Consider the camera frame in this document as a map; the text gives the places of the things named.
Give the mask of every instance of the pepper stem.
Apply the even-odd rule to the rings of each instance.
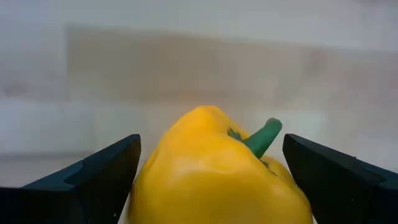
[[[276,118],[270,118],[264,127],[243,140],[243,143],[260,159],[281,129],[282,123]]]

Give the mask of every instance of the bell pepper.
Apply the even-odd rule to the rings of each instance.
[[[281,128],[279,120],[270,119],[250,136],[215,106],[185,114],[141,169],[129,221],[312,223],[310,204],[287,169],[262,157]]]

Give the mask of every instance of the green stem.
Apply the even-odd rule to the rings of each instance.
[[[278,119],[270,118],[264,127],[243,140],[243,143],[257,158],[261,158],[281,129],[282,123]]]

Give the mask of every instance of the yellow bell pepper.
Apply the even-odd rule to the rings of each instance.
[[[282,124],[249,136],[215,106],[182,116],[136,179],[132,224],[307,224],[310,204],[286,168],[264,151]]]

